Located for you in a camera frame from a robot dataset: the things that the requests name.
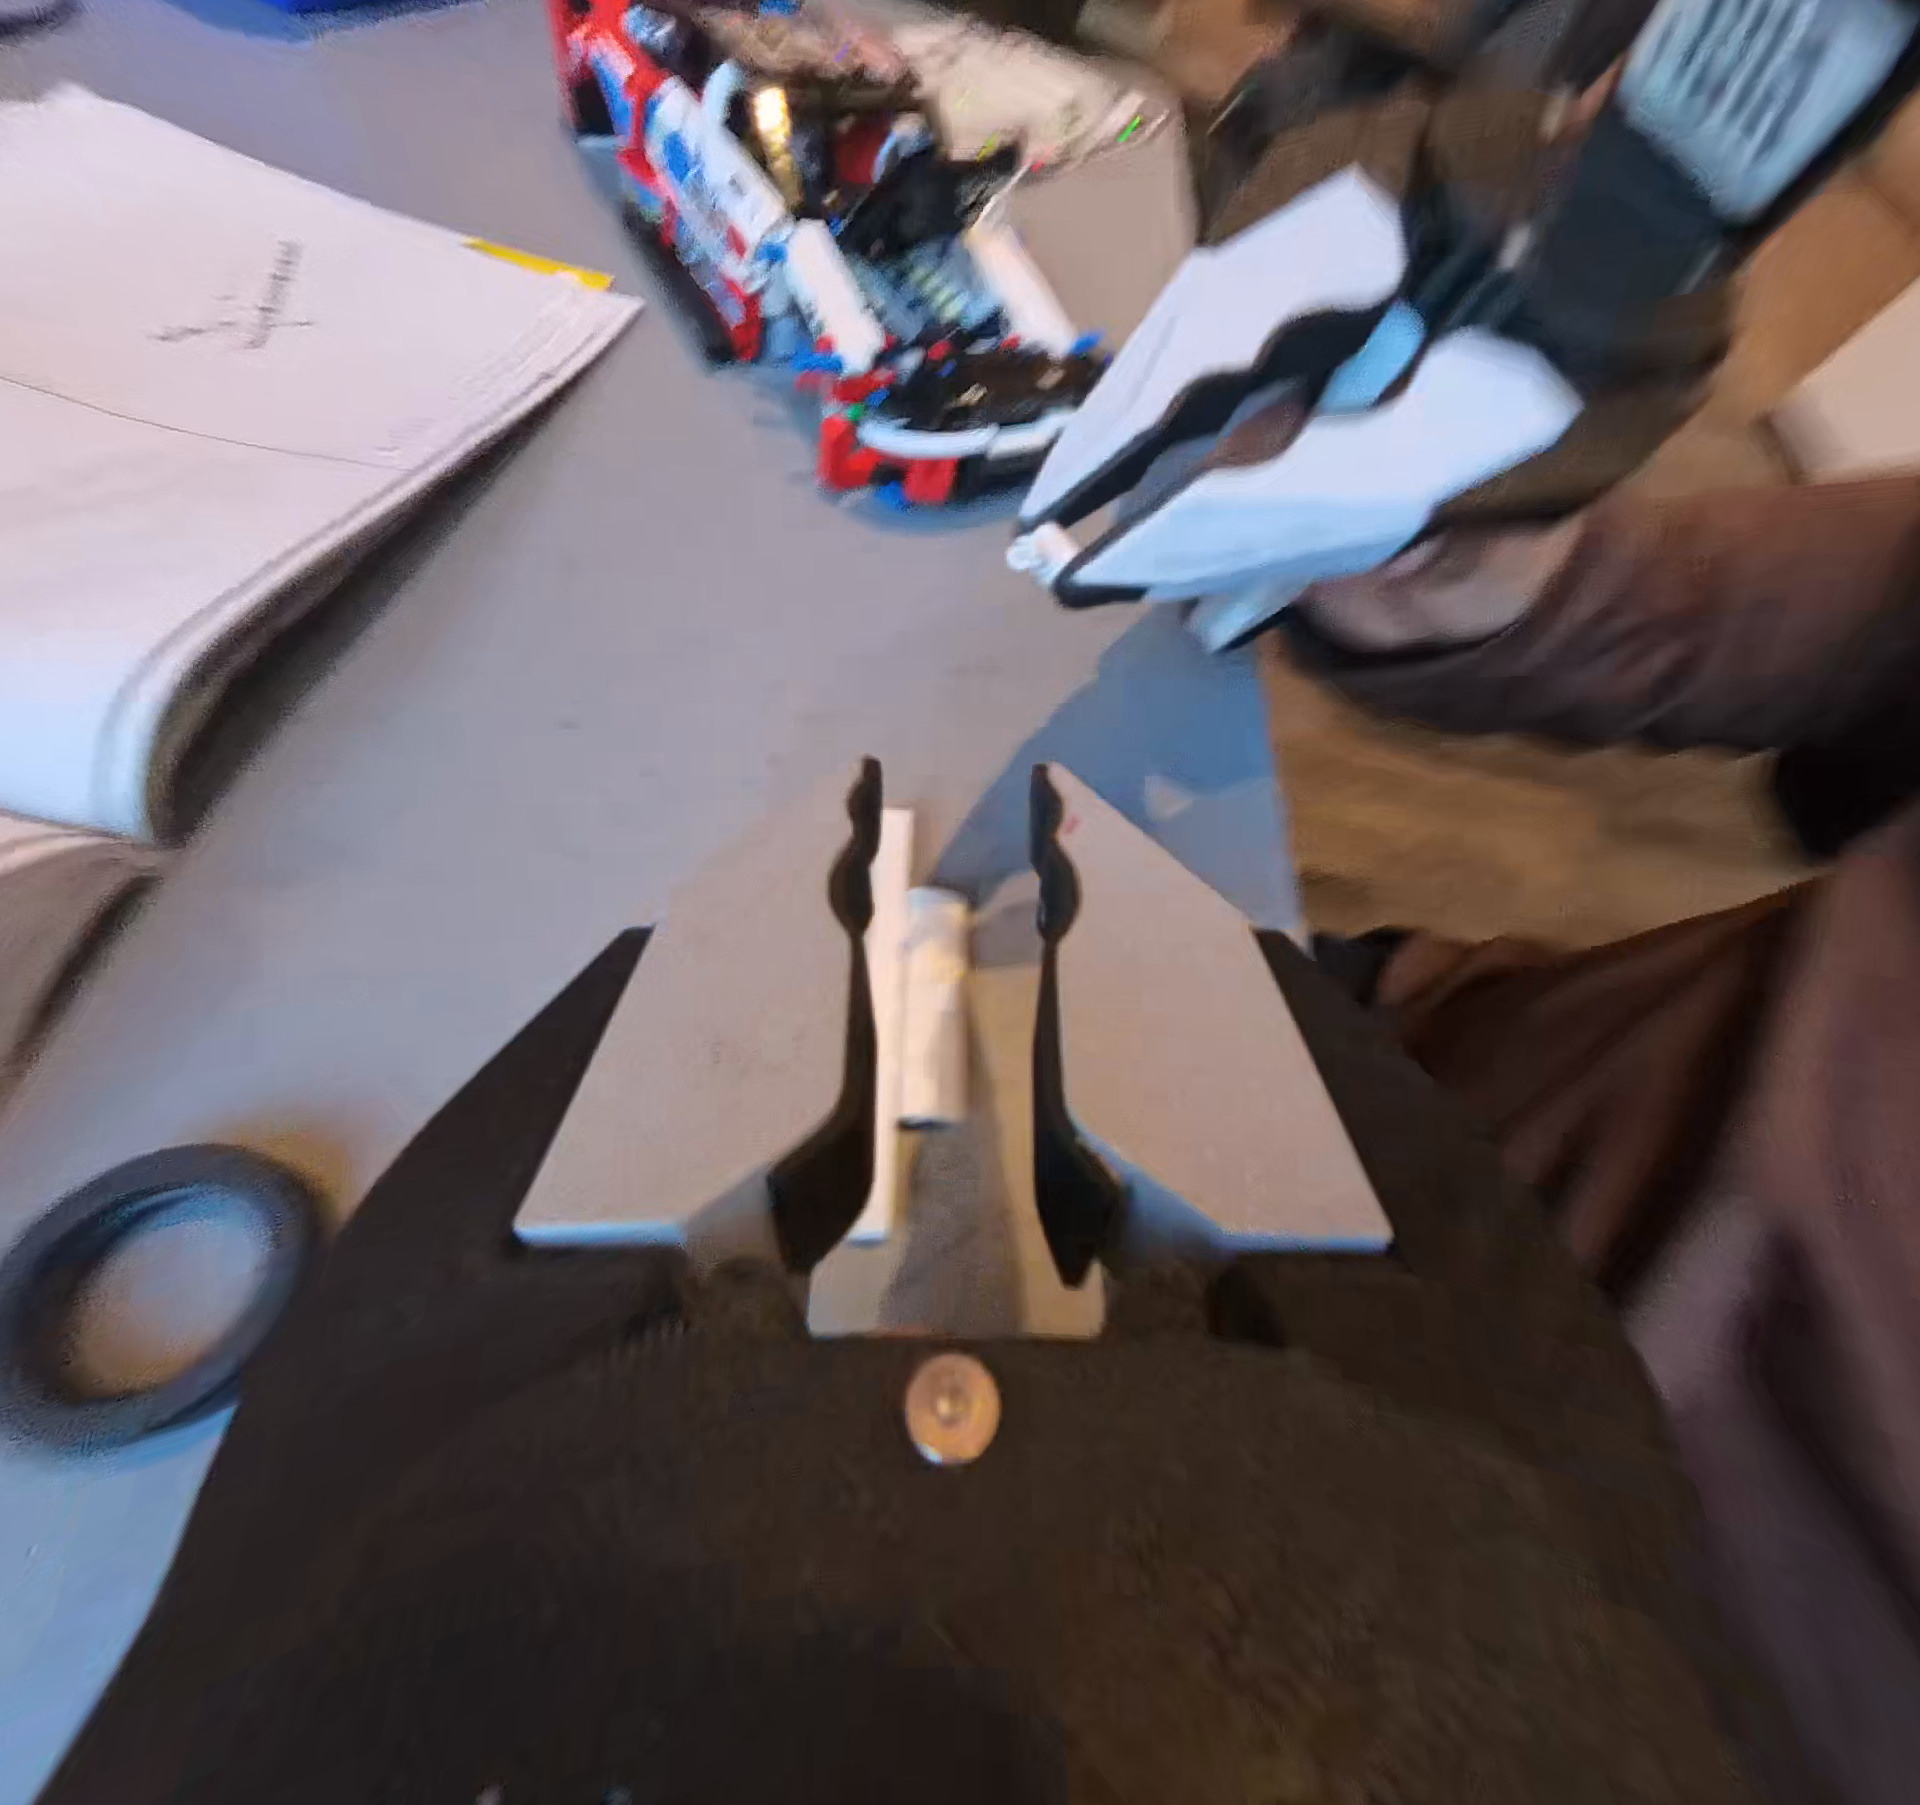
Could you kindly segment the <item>open white instruction booklet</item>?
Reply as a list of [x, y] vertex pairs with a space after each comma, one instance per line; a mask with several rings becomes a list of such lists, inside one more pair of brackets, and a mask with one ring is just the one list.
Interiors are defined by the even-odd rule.
[[226, 682], [640, 305], [78, 86], [3, 154], [13, 1088]]

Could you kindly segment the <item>long white toy beam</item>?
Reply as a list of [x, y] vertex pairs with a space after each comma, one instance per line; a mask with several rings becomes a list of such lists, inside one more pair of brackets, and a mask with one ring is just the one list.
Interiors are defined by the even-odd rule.
[[871, 866], [874, 917], [865, 930], [865, 962], [875, 1025], [875, 1093], [871, 1183], [851, 1239], [859, 1248], [886, 1244], [907, 1203], [902, 1138], [907, 936], [915, 817], [884, 807]]

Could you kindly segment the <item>black rubber tyre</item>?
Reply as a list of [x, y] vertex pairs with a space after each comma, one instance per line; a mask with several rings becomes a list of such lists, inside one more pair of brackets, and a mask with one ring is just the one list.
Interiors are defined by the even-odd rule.
[[[176, 1375], [96, 1392], [66, 1372], [68, 1325], [110, 1252], [167, 1217], [226, 1203], [263, 1238], [261, 1276], [233, 1323]], [[3, 1262], [4, 1443], [94, 1461], [187, 1431], [237, 1405], [326, 1244], [326, 1208], [295, 1172], [246, 1146], [167, 1146], [124, 1161], [45, 1208]]]

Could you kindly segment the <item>person's brown shirt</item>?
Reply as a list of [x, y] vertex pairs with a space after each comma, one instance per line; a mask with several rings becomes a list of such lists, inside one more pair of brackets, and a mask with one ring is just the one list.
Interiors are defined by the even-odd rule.
[[1620, 1308], [1719, 1601], [1841, 1801], [1917, 1801], [1917, 812], [1745, 908], [1379, 978]]

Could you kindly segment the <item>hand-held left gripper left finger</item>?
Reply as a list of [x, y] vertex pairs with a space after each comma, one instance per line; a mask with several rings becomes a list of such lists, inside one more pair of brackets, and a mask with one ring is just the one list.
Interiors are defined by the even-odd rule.
[[883, 770], [757, 819], [668, 898], [516, 1212], [528, 1248], [813, 1271], [874, 1177], [865, 934]]

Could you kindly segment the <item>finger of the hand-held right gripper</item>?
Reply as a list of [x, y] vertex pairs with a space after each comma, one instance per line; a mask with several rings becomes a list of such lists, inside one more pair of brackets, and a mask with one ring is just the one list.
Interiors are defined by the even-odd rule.
[[1496, 333], [1432, 344], [1404, 386], [1313, 416], [1280, 455], [1201, 471], [1137, 522], [1054, 573], [1070, 609], [1194, 603], [1375, 570], [1455, 497], [1558, 445], [1583, 398], [1531, 346]]
[[1358, 167], [1193, 250], [1047, 454], [1017, 532], [1071, 526], [1253, 398], [1327, 380], [1404, 286], [1403, 201]]

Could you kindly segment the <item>red white brick vehicle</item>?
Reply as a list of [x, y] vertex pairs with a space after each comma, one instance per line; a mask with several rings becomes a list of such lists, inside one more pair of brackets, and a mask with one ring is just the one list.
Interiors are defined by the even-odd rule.
[[902, 39], [816, 0], [543, 0], [563, 116], [707, 361], [780, 367], [816, 478], [942, 505], [1030, 475], [1109, 369]]

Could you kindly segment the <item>white toy beam brick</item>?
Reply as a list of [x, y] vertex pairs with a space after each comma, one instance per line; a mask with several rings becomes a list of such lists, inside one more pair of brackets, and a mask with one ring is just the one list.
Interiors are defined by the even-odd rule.
[[970, 1103], [973, 916], [945, 889], [912, 889], [900, 951], [899, 1124], [959, 1128]]

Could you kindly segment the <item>grey desk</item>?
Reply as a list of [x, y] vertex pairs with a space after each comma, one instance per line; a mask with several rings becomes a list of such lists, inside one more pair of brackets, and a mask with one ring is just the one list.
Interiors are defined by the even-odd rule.
[[96, 1173], [257, 1146], [351, 1208], [707, 855], [864, 755], [915, 877], [981, 908], [986, 1113], [1027, 1173], [1026, 786], [1067, 763], [1267, 927], [1299, 898], [1261, 682], [1172, 617], [1065, 613], [1003, 512], [811, 481], [787, 378], [707, 374], [563, 140], [542, 0], [294, 31], [84, 0], [4, 59], [363, 201], [613, 272], [649, 310], [226, 704], [211, 809], [4, 1113], [4, 1238]]

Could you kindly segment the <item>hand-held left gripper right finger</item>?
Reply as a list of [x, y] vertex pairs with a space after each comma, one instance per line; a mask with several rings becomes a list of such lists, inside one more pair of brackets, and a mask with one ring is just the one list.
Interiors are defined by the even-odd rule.
[[1032, 1111], [1054, 1271], [1378, 1258], [1394, 1226], [1258, 930], [1061, 765], [1030, 781]]

